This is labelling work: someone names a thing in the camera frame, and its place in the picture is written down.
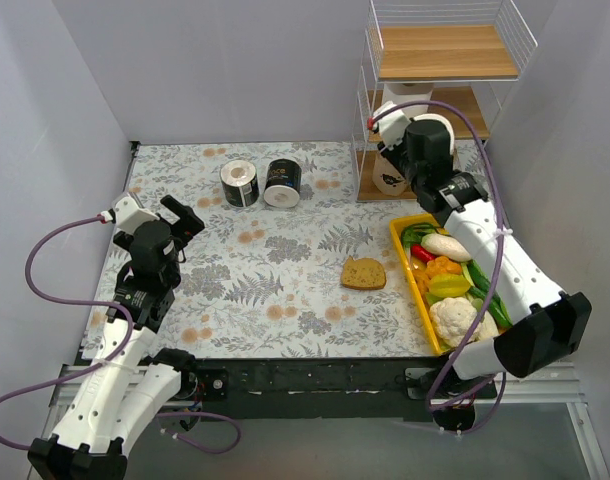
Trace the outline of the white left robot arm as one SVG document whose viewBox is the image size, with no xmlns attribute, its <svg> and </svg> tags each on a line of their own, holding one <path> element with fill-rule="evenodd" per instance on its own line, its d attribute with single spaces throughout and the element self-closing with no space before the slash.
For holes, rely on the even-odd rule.
<svg viewBox="0 0 610 480">
<path fill-rule="evenodd" d="M 171 195 L 161 204 L 170 222 L 142 207 L 131 194 L 109 217 L 114 242 L 130 260 L 119 271 L 107 307 L 102 342 L 68 412 L 46 439 L 35 439 L 28 459 L 43 479 L 121 479 L 134 443 L 171 397 L 190 398 L 196 373 L 183 365 L 152 365 L 139 386 L 127 390 L 145 351 L 156 338 L 181 283 L 180 253 L 205 227 L 192 208 Z"/>
</svg>

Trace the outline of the white paper roll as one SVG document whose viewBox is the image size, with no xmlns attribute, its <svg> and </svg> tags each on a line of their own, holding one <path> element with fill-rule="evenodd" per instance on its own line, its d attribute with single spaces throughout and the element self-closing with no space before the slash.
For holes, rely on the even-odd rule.
<svg viewBox="0 0 610 480">
<path fill-rule="evenodd" d="M 392 102 L 396 105 L 420 100 L 430 100 L 433 93 L 433 83 L 392 83 L 384 84 L 381 105 Z M 417 105 L 401 109 L 407 117 L 425 114 L 428 105 Z"/>
<path fill-rule="evenodd" d="M 450 136 L 450 141 L 449 141 L 449 153 L 453 154 L 454 150 L 455 150 L 455 132 L 453 129 L 453 126 L 451 124 L 451 122 L 444 117 L 443 115 L 440 114 L 435 114 L 435 113 L 423 113 L 420 115 L 417 115 L 413 118 L 414 121 L 421 121 L 421 120 L 432 120 L 432 121 L 437 121 L 439 123 L 441 123 L 447 130 L 449 136 Z"/>
</svg>

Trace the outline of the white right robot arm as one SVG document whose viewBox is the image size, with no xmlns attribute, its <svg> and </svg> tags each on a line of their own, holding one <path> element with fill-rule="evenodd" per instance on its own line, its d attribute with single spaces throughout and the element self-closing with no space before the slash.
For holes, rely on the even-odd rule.
<svg viewBox="0 0 610 480">
<path fill-rule="evenodd" d="M 439 389 L 460 397 L 474 379 L 507 372 L 524 378 L 575 352 L 592 310 L 582 293 L 568 294 L 531 260 L 503 225 L 485 188 L 453 167 L 453 131 L 442 116 L 413 119 L 394 112 L 373 126 L 384 157 L 431 213 L 473 257 L 506 306 L 510 324 L 494 339 L 457 349 L 437 373 Z"/>
</svg>

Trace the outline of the brown roll cartoon print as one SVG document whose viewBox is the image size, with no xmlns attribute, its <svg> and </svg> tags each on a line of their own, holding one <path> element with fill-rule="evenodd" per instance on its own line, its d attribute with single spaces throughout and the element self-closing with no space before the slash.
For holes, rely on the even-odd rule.
<svg viewBox="0 0 610 480">
<path fill-rule="evenodd" d="M 372 181 L 382 194 L 391 197 L 401 196 L 408 189 L 409 184 L 383 156 L 384 153 L 389 153 L 389 150 L 381 147 L 375 154 Z"/>
</svg>

